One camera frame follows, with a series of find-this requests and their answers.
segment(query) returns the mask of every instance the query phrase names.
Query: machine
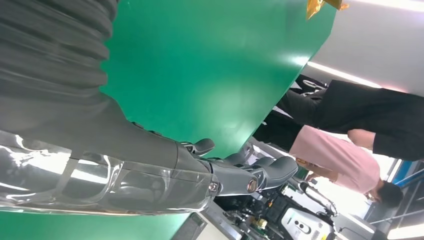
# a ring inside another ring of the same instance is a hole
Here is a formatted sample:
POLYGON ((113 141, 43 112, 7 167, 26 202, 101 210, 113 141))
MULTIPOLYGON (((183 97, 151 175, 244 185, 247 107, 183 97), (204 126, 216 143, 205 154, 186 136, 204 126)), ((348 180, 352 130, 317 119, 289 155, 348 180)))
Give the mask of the machine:
POLYGON ((334 204, 308 183, 293 178, 279 188, 251 196, 217 197, 215 203, 244 233, 243 240, 334 240, 336 228, 331 217, 334 204), (320 204, 323 212, 312 212, 285 195, 288 188, 302 191, 320 204))

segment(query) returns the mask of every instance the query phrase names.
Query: green surface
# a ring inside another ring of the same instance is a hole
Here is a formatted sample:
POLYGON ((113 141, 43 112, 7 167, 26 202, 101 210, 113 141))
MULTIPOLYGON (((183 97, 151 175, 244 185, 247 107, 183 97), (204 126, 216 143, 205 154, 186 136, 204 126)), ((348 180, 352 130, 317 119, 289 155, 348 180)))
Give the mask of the green surface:
MULTIPOLYGON (((306 4, 122 0, 103 90, 147 129, 237 152, 330 34, 335 10, 306 21, 306 4)), ((169 240, 186 217, 1 213, 0 239, 169 240)))

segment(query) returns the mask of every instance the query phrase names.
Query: fluorescent light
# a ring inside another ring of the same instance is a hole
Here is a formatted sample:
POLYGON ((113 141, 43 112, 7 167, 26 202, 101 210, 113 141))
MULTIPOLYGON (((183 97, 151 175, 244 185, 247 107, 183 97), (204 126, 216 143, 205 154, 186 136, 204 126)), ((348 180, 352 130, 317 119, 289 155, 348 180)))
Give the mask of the fluorescent light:
POLYGON ((390 175, 387 178, 387 182, 391 183, 392 180, 395 178, 395 175, 398 173, 398 169, 401 166, 402 160, 398 159, 396 162, 396 165, 394 165, 393 170, 391 171, 390 175))
POLYGON ((354 216, 352 216, 352 215, 350 215, 348 213, 347 214, 343 214, 342 213, 342 215, 345 216, 346 218, 348 218, 349 220, 351 220, 352 222, 354 222, 359 227, 363 228, 364 230, 370 232, 371 234, 374 234, 374 230, 371 227, 365 225, 363 222, 359 221, 354 216))
POLYGON ((380 5, 389 8, 424 12, 424 2, 411 0, 355 0, 366 4, 380 5))
POLYGON ((381 89, 382 88, 382 86, 380 86, 380 85, 378 85, 376 83, 373 83, 371 81, 365 80, 363 78, 360 78, 360 77, 357 77, 357 76, 354 76, 354 75, 350 75, 348 73, 345 73, 345 72, 342 72, 342 71, 333 69, 331 67, 324 66, 324 65, 321 65, 321 64, 312 62, 312 61, 307 62, 307 65, 308 66, 311 66, 312 68, 321 70, 323 72, 332 74, 332 75, 337 76, 337 77, 340 77, 340 78, 344 78, 344 79, 350 80, 350 81, 355 82, 355 83, 358 83, 358 84, 366 85, 366 86, 369 86, 369 87, 372 87, 372 88, 377 88, 377 89, 381 89))
POLYGON ((19 186, 9 185, 9 184, 3 183, 3 182, 0 182, 0 186, 5 187, 5 188, 9 188, 9 189, 19 190, 19 191, 29 191, 26 188, 19 187, 19 186))
POLYGON ((424 224, 419 224, 392 229, 388 232, 387 239, 410 239, 422 236, 424 236, 424 224))

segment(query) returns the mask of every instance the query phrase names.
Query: person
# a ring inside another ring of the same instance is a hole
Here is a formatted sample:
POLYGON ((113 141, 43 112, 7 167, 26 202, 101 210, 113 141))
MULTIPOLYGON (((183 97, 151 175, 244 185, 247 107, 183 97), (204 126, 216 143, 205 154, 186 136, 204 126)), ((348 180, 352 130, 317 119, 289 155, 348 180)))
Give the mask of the person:
POLYGON ((277 111, 266 117, 253 137, 295 157, 300 166, 313 172, 308 181, 325 177, 336 185, 371 195, 389 208, 397 207, 403 199, 399 186, 381 180, 379 164, 369 152, 319 129, 295 123, 277 111))
POLYGON ((404 161, 424 158, 424 98, 333 80, 304 97, 289 90, 277 107, 297 123, 347 134, 375 154, 404 161))

